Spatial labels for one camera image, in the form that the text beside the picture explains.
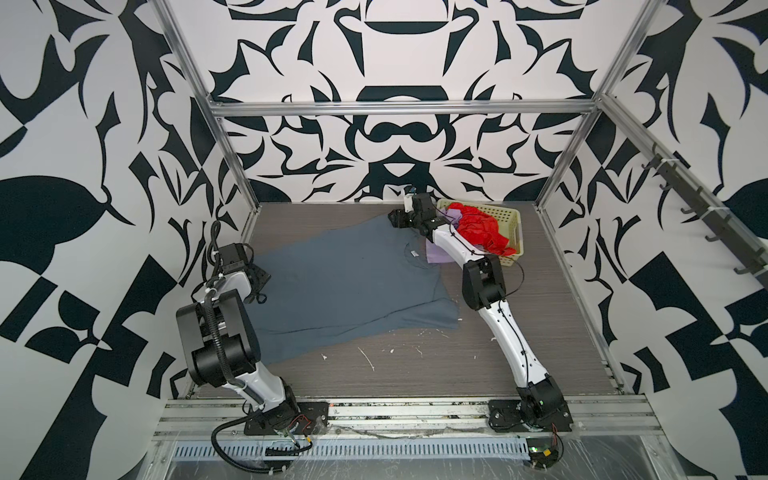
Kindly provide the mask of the grey t shirt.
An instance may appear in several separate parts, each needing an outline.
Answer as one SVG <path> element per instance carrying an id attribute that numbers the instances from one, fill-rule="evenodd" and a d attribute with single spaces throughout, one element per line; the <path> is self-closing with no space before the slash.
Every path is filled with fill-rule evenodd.
<path id="1" fill-rule="evenodd" d="M 380 215 L 255 258 L 271 278 L 248 317 L 270 365 L 408 328 L 455 329 L 459 307 L 424 239 Z"/>

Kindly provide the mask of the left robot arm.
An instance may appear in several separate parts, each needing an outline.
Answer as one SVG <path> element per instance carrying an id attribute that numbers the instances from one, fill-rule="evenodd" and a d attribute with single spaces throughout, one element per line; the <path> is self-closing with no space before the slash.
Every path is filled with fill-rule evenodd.
<path id="1" fill-rule="evenodd" d="M 246 306 L 264 304 L 271 275 L 254 263 L 251 246 L 215 247 L 213 272 L 176 313 L 188 373 L 198 386 L 227 388 L 252 410 L 283 418 L 300 412 L 291 388 L 262 362 Z"/>

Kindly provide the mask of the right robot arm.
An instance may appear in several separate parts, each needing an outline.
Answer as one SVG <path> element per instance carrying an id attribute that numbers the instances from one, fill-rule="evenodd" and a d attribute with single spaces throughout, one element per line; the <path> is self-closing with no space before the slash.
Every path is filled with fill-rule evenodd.
<path id="1" fill-rule="evenodd" d="M 462 297 L 494 334 L 509 365 L 517 401 L 489 403 L 489 426 L 496 432 L 517 427 L 567 432 L 573 418 L 561 389 L 538 360 L 517 325 L 508 302 L 498 256 L 485 253 L 460 235 L 427 193 L 407 193 L 404 206 L 388 214 L 395 228 L 411 228 L 444 250 L 462 268 Z"/>

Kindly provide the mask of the lilac t shirt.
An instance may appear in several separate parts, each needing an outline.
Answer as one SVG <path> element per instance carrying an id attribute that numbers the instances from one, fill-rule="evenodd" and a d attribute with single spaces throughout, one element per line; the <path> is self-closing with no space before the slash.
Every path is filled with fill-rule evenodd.
<path id="1" fill-rule="evenodd" d="M 441 210 L 450 220 L 453 227 L 458 227 L 462 219 L 462 213 L 457 209 Z M 425 242 L 426 260 L 429 264 L 453 263 L 453 258 L 441 247 L 427 240 Z"/>

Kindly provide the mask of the red t shirt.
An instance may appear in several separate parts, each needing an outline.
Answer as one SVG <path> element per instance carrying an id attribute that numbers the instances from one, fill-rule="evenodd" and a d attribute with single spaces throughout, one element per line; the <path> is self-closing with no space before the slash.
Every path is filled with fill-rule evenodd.
<path id="1" fill-rule="evenodd" d="M 457 231 L 473 246 L 502 257 L 518 253 L 518 250 L 510 245 L 510 240 L 499 232 L 498 221 L 491 215 L 477 207 L 458 202 L 450 203 L 447 210 L 461 214 Z"/>

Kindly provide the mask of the pale green plastic basket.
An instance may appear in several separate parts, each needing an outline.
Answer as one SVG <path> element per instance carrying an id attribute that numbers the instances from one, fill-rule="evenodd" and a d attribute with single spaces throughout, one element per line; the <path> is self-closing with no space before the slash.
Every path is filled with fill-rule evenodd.
<path id="1" fill-rule="evenodd" d="M 510 240 L 510 245 L 512 247 L 518 250 L 517 254 L 509 257 L 502 257 L 497 255 L 500 259 L 500 263 L 502 266 L 511 267 L 523 255 L 524 241 L 523 241 L 523 233 L 522 233 L 522 220 L 518 210 L 510 207 L 502 207 L 497 205 L 480 204 L 476 202 L 448 200 L 448 199 L 440 199 L 437 202 L 437 209 L 440 212 L 441 210 L 447 210 L 448 205 L 453 202 L 458 202 L 461 204 L 477 207 L 478 209 L 491 215 L 498 221 L 499 232 Z M 484 253 L 489 253 L 484 251 L 481 247 L 473 246 L 472 244 L 470 245 L 474 248 L 481 249 Z"/>

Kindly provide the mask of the small electronics board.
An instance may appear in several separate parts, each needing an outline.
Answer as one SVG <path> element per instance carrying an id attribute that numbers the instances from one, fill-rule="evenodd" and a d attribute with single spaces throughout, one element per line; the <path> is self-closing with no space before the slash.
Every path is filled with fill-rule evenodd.
<path id="1" fill-rule="evenodd" d="M 526 440 L 529 459 L 525 465 L 534 470 L 549 470 L 563 457 L 564 442 L 556 435 Z"/>

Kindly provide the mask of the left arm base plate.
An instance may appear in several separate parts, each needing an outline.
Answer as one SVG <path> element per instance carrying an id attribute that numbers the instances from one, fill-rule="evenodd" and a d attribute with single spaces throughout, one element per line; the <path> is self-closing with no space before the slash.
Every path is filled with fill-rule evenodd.
<path id="1" fill-rule="evenodd" d="M 327 425 L 330 404 L 300 401 L 295 405 L 283 402 L 278 407 L 249 418 L 244 427 L 246 436 L 266 436 L 290 432 L 309 435 Z"/>

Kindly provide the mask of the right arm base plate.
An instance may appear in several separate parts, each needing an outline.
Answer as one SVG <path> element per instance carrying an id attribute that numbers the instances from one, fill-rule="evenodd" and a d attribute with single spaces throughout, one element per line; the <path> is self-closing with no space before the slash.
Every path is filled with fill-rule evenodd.
<path id="1" fill-rule="evenodd" d="M 488 425 L 497 433 L 570 432 L 573 417 L 564 401 L 490 400 Z"/>

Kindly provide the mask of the aluminium frame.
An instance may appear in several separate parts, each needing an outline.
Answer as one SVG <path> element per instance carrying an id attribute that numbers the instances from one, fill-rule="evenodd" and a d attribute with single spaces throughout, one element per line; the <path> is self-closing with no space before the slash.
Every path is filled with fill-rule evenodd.
<path id="1" fill-rule="evenodd" d="M 643 166 L 767 246 L 763 1 L 158 1 L 254 210 L 532 200 L 619 384 L 678 443 L 767 434 L 767 289 Z"/>

